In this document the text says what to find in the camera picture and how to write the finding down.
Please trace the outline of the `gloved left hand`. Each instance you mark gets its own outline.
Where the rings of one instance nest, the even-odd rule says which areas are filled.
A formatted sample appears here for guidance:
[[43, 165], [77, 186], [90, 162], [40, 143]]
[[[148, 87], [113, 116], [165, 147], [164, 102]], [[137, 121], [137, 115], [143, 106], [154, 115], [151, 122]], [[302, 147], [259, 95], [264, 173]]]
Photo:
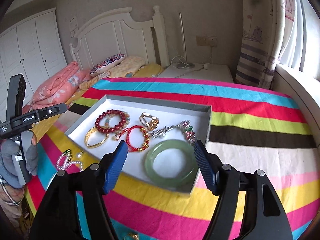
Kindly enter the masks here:
[[1, 176], [12, 187], [22, 188], [37, 175], [37, 139], [32, 131], [1, 142]]

